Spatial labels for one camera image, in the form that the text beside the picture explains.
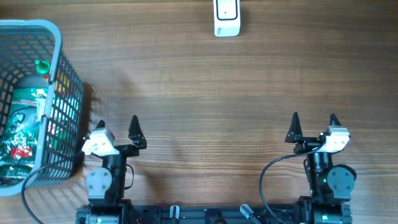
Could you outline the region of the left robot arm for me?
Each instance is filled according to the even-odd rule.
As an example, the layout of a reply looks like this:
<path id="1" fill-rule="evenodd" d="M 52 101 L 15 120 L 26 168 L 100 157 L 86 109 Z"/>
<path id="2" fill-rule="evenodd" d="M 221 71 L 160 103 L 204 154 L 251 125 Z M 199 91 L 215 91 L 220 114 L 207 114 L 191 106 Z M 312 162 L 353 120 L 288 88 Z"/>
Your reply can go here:
<path id="1" fill-rule="evenodd" d="M 124 191 L 131 188 L 126 185 L 126 172 L 132 169 L 127 158 L 139 156 L 139 151 L 147 147 L 136 115 L 131 119 L 127 137 L 130 144 L 114 145 L 115 137 L 103 120 L 85 137 L 82 151 L 102 159 L 102 165 L 86 177 L 89 204 L 76 211 L 76 223 L 142 223 L 131 200 L 124 198 Z"/>

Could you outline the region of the green cap sauce bottle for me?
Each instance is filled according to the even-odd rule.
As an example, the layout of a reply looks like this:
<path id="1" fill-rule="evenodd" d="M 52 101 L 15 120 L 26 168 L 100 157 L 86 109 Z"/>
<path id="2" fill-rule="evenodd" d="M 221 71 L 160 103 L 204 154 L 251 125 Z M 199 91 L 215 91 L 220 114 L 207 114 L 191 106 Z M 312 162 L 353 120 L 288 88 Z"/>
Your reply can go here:
<path id="1" fill-rule="evenodd" d="M 50 62 L 46 60 L 36 60 L 35 61 L 35 68 L 36 72 L 44 79 L 48 80 L 50 77 L 50 68 L 51 64 Z"/>

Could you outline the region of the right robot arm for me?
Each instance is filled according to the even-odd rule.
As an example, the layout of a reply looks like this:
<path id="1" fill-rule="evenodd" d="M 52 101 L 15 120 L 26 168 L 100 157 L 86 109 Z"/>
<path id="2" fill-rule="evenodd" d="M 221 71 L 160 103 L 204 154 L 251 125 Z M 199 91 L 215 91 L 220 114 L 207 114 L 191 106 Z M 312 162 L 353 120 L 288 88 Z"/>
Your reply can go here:
<path id="1" fill-rule="evenodd" d="M 293 205 L 294 223 L 353 222 L 348 202 L 357 173 L 350 166 L 332 161 L 332 156 L 343 151 L 350 139 L 348 128 L 341 125 L 335 114 L 330 115 L 328 128 L 318 137 L 305 137 L 298 113 L 292 115 L 285 142 L 295 144 L 295 156 L 306 157 L 303 166 L 310 185 L 310 195 L 299 197 Z"/>

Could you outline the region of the green 3M gloves packet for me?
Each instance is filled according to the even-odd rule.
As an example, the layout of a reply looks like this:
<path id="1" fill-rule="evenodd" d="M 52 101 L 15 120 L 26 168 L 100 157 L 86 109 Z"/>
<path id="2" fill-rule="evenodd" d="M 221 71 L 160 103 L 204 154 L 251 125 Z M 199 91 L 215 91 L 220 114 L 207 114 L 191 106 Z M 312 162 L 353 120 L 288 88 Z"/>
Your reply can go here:
<path id="1" fill-rule="evenodd" d="M 18 88 L 13 92 L 1 137 L 1 184 L 16 185 L 35 164 L 41 116 L 47 88 Z"/>

